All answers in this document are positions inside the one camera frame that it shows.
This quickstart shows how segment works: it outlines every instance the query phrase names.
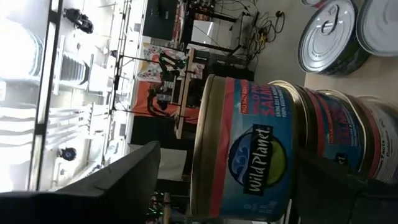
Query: stacked cans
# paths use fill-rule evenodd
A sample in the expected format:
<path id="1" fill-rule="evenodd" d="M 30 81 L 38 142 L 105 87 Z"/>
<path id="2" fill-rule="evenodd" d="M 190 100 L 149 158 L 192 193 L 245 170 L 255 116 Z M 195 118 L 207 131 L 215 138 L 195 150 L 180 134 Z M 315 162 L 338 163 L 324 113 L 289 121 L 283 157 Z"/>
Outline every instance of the stacked cans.
<path id="1" fill-rule="evenodd" d="M 395 1 L 365 1 L 358 12 L 350 0 L 303 0 L 319 10 L 311 17 L 298 46 L 306 73 L 347 75 L 370 54 L 397 56 Z"/>
<path id="2" fill-rule="evenodd" d="M 271 82 L 293 96 L 302 148 L 348 166 L 371 179 L 396 184 L 398 110 L 393 103 L 335 90 L 310 90 Z"/>

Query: can label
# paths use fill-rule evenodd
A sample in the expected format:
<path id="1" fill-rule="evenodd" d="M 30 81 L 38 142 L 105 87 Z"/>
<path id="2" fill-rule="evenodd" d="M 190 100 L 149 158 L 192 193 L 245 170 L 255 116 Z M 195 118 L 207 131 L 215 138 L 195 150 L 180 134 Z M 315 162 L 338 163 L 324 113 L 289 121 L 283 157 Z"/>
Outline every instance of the can label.
<path id="1" fill-rule="evenodd" d="M 294 119 L 290 93 L 226 79 L 211 216 L 278 220 L 289 202 Z"/>
<path id="2" fill-rule="evenodd" d="M 379 157 L 375 157 L 378 161 L 373 178 L 387 184 L 396 184 L 398 182 L 398 153 L 394 147 L 398 146 L 398 121 L 384 108 L 385 106 L 369 101 L 364 101 L 364 104 L 376 120 L 381 140 L 381 153 Z"/>
<path id="3" fill-rule="evenodd" d="M 359 170 L 363 159 L 360 123 L 341 99 L 304 88 L 314 105 L 318 122 L 317 154 L 350 169 Z"/>

